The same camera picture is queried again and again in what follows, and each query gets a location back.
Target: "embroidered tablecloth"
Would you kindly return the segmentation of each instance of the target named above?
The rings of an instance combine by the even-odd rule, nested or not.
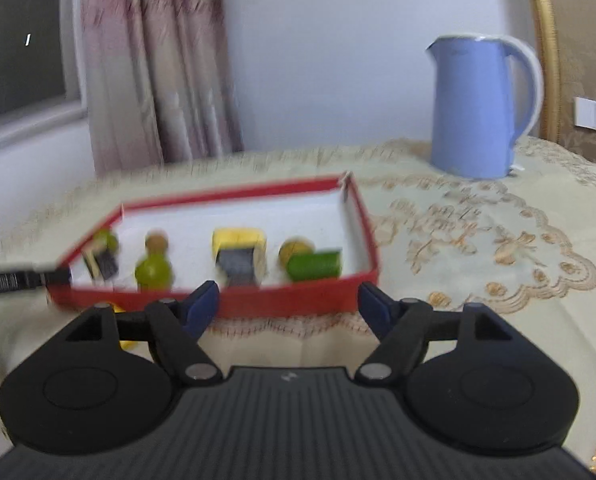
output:
[[[160,194],[353,171],[380,246],[380,286],[459,310],[482,301],[567,370],[580,410],[566,441],[596,470],[596,165],[525,138],[525,171],[472,182],[426,161],[428,145],[395,140],[365,148],[244,154],[112,174],[71,192],[3,241],[0,264],[53,263],[119,202]],[[0,298],[0,381],[73,314],[42,292]],[[231,365],[344,365],[376,346],[358,315],[218,320],[201,339]],[[450,344],[433,344],[430,355]],[[138,345],[135,352],[148,355]],[[0,423],[0,454],[9,446]]]

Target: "dark window pane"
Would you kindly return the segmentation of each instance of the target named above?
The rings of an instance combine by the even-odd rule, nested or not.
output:
[[[0,0],[0,115],[64,93],[59,0]]]

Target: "floral curtain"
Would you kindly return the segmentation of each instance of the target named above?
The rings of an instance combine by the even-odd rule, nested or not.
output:
[[[82,0],[98,174],[242,149],[222,0]]]

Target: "gray ribbed panel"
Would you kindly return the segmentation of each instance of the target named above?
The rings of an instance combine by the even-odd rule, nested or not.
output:
[[[156,431],[129,446],[86,459],[19,446],[0,460],[0,480],[589,478],[562,450],[483,458],[439,444],[393,394],[355,386],[342,368],[237,368],[220,386],[185,392]]]

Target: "window sill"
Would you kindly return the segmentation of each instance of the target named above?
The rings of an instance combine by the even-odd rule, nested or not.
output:
[[[0,150],[58,128],[87,116],[87,109],[81,101],[60,104],[33,111],[26,110],[0,119]]]

